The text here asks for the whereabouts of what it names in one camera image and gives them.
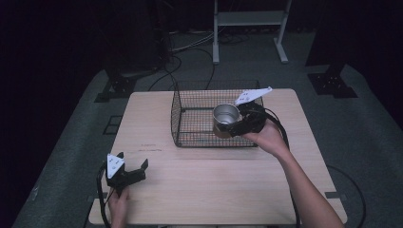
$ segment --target black wire cage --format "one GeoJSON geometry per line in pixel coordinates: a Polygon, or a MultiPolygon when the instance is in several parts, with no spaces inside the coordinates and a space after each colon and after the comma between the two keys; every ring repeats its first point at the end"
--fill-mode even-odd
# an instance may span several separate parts
{"type": "MultiPolygon", "coordinates": [[[[253,147],[243,137],[221,139],[213,133],[213,109],[235,105],[239,95],[258,89],[259,81],[176,82],[171,109],[171,133],[178,147],[253,147]]],[[[255,102],[263,105],[262,98],[255,102]]]]}

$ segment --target wooden table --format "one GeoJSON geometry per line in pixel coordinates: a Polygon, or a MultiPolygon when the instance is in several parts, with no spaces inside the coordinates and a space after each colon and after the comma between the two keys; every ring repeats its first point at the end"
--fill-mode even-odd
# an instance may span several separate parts
{"type": "MultiPolygon", "coordinates": [[[[125,152],[125,170],[145,159],[146,180],[130,185],[128,223],[163,225],[268,225],[296,222],[278,161],[258,147],[179,148],[170,131],[173,92],[131,95],[111,154],[125,152]]],[[[263,97],[287,130],[291,151],[325,196],[335,192],[297,94],[274,89],[263,97]]],[[[104,191],[108,191],[106,182],[104,191]]],[[[343,222],[340,199],[328,199],[343,222]]],[[[101,224],[99,201],[88,217],[101,224]]]]}

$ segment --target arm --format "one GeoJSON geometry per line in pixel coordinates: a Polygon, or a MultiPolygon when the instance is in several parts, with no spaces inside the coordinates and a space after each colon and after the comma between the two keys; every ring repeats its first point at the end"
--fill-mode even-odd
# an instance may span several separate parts
{"type": "Polygon", "coordinates": [[[283,141],[278,128],[266,121],[260,133],[243,135],[276,157],[284,169],[291,193],[306,227],[344,227],[329,202],[315,188],[283,141]]]}
{"type": "Polygon", "coordinates": [[[119,197],[116,191],[113,191],[109,198],[108,206],[110,211],[110,217],[112,220],[111,228],[125,228],[126,226],[126,214],[129,199],[129,188],[126,187],[121,196],[119,197]]]}

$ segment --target gray floor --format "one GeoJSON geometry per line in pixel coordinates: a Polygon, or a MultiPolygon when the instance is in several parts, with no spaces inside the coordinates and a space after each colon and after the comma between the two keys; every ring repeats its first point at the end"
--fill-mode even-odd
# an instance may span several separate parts
{"type": "MultiPolygon", "coordinates": [[[[326,66],[304,66],[314,33],[286,33],[284,48],[290,60],[282,65],[272,34],[250,35],[246,42],[221,46],[221,63],[214,80],[259,80],[260,86],[292,88],[296,91],[317,144],[327,164],[347,173],[360,187],[367,204],[364,227],[401,227],[403,223],[403,133],[368,88],[362,75],[345,66],[341,76],[358,98],[334,99],[317,96],[307,73],[323,72],[326,66]]],[[[195,35],[174,35],[175,47],[200,39],[195,35]]],[[[202,46],[211,52],[211,46],[202,46]]],[[[177,54],[181,67],[177,80],[208,80],[210,57],[199,50],[177,54]]],[[[173,60],[167,65],[178,65],[173,60]]],[[[136,91],[148,88],[163,76],[160,71],[139,80],[136,91]]],[[[94,75],[55,146],[37,182],[38,192],[28,199],[14,227],[98,227],[87,222],[96,196],[95,177],[110,151],[114,135],[104,135],[110,116],[123,115],[127,99],[94,103],[106,84],[104,71],[94,75]]],[[[171,89],[164,78],[152,90],[171,89]]],[[[362,216],[361,199],[351,182],[330,169],[336,189],[345,197],[346,227],[356,227],[362,216]]]]}

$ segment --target metal cup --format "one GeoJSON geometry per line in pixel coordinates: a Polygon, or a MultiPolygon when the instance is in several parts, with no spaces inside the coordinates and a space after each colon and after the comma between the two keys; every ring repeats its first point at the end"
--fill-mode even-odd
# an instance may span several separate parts
{"type": "Polygon", "coordinates": [[[214,134],[222,139],[229,139],[231,135],[226,131],[225,127],[218,127],[217,124],[233,124],[240,117],[240,112],[238,109],[231,104],[219,104],[213,110],[213,132],[214,134]]]}

